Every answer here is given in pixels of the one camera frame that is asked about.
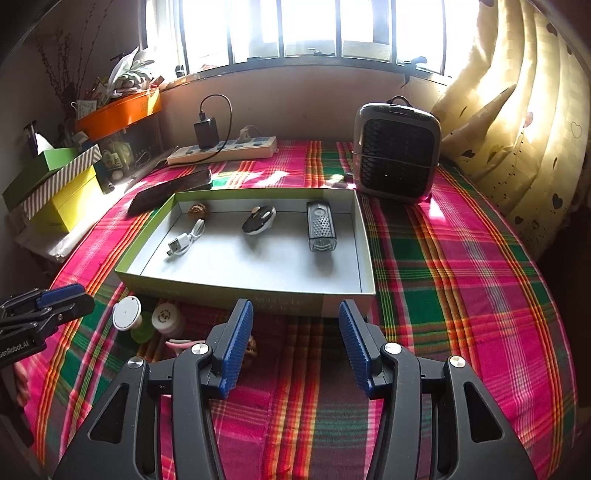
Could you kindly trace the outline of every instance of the power strip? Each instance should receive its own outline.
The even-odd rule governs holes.
[[[198,145],[179,148],[168,157],[167,163],[168,165],[182,165],[202,162],[204,158],[210,157],[216,150],[219,150],[222,145],[223,142],[220,142],[215,147],[204,148],[202,150]],[[230,140],[220,153],[203,163],[270,158],[276,150],[277,137],[252,138],[246,143],[236,143],[236,140]]]

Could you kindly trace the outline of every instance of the orange shelf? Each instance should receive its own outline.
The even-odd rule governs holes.
[[[153,88],[99,108],[78,120],[74,129],[96,142],[161,110],[160,90]]]

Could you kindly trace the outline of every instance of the curtain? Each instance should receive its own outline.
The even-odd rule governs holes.
[[[527,0],[480,0],[469,61],[432,113],[441,154],[497,205],[535,259],[582,178],[589,101],[589,79],[544,15]]]

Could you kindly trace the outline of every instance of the black phone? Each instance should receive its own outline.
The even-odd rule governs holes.
[[[173,194],[188,190],[209,190],[212,187],[212,173],[199,170],[179,179],[165,181],[149,189],[139,192],[129,205],[127,214],[136,216],[160,208]]]

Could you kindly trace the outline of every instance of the plug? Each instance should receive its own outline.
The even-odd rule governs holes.
[[[195,124],[197,145],[201,150],[215,147],[219,141],[215,117],[206,118],[204,112],[199,113],[199,122]]]

